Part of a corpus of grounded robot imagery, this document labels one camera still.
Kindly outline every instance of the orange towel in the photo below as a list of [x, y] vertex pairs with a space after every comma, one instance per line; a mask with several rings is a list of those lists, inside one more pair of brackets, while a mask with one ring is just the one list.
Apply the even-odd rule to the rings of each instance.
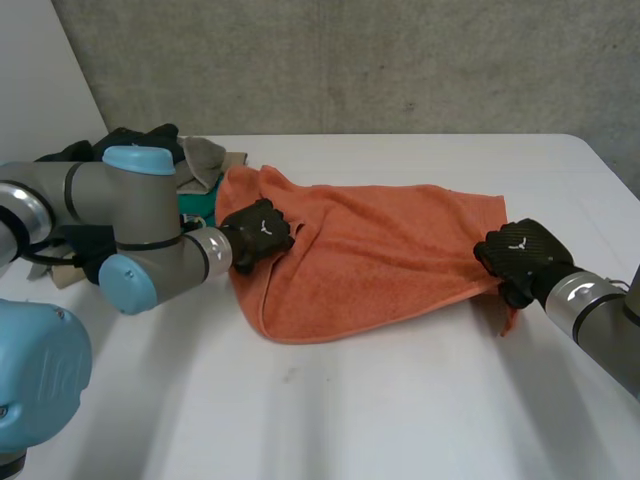
[[272, 167], [236, 167], [220, 186], [218, 221], [260, 198], [284, 212], [296, 243], [231, 279], [249, 322], [274, 341], [335, 340], [498, 283], [473, 247], [507, 222], [502, 197], [433, 185], [300, 187]]

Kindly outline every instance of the blue joint cap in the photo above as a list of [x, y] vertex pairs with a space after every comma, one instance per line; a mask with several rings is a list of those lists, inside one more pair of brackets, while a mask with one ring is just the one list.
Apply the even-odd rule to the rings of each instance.
[[127, 315], [137, 315], [158, 305], [158, 294], [151, 277], [125, 255], [107, 258], [100, 267], [98, 282], [107, 300]]
[[80, 407], [91, 369], [89, 335], [71, 312], [0, 300], [0, 453], [60, 432]]
[[173, 156], [166, 148], [117, 146], [109, 147], [102, 155], [107, 165], [128, 172], [145, 175], [173, 175]]

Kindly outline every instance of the gray wall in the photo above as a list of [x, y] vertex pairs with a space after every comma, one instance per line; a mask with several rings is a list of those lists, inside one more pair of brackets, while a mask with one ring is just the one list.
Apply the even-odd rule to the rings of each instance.
[[640, 194], [638, 0], [53, 0], [107, 125], [570, 133]]

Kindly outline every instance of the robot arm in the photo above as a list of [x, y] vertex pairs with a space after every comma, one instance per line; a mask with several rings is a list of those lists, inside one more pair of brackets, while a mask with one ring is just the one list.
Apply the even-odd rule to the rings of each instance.
[[567, 249], [525, 219], [489, 232], [474, 253], [513, 308], [540, 302], [549, 318], [640, 399], [640, 268], [628, 291], [573, 264]]
[[[222, 274], [248, 273], [293, 245], [290, 227], [266, 199], [219, 228], [182, 234], [169, 151], [111, 147], [103, 162], [0, 167], [0, 267], [61, 225], [111, 225], [118, 253], [100, 289], [135, 315]], [[91, 344], [82, 323], [55, 305], [0, 300], [0, 480], [23, 468], [26, 449], [71, 420], [89, 384]]]

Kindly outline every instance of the white table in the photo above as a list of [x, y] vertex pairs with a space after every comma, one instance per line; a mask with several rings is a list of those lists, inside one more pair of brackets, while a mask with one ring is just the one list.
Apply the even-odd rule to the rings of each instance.
[[[565, 135], [215, 137], [300, 184], [434, 183], [503, 194], [584, 268], [630, 280], [640, 203]], [[84, 320], [96, 365], [83, 405], [29, 452], [24, 480], [640, 478], [640, 405], [527, 309], [496, 336], [477, 299], [339, 342], [283, 346], [244, 320], [226, 277], [138, 317], [88, 284], [0, 294]]]

